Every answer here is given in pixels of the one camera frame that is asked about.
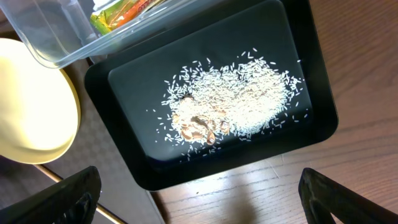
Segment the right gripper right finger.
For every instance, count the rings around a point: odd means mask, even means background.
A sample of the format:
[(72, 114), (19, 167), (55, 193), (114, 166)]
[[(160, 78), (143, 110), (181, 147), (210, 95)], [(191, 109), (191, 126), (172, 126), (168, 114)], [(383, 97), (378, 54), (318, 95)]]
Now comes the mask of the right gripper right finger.
[(298, 192), (308, 223), (397, 223), (397, 214), (311, 169), (302, 171)]

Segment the green orange snack wrapper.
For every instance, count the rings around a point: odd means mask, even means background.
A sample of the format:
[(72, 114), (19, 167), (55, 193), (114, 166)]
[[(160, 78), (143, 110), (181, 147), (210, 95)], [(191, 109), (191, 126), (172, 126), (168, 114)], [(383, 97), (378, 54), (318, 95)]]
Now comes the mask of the green orange snack wrapper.
[(102, 10), (93, 12), (90, 23), (105, 35), (145, 13), (164, 0), (119, 0), (108, 4)]

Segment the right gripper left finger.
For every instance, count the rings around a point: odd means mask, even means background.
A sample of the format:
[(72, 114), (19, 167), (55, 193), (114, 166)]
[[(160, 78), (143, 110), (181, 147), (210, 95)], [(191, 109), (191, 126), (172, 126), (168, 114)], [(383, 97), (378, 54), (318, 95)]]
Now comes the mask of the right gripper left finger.
[(10, 205), (1, 210), (1, 223), (26, 223), (26, 224), (41, 224), (41, 223), (71, 223), (71, 224), (86, 224), (81, 223), (80, 217), (76, 217), (70, 209), (65, 210), (66, 205), (64, 199), (49, 200), (45, 198), (45, 193), (48, 188), (36, 193), (35, 195)]

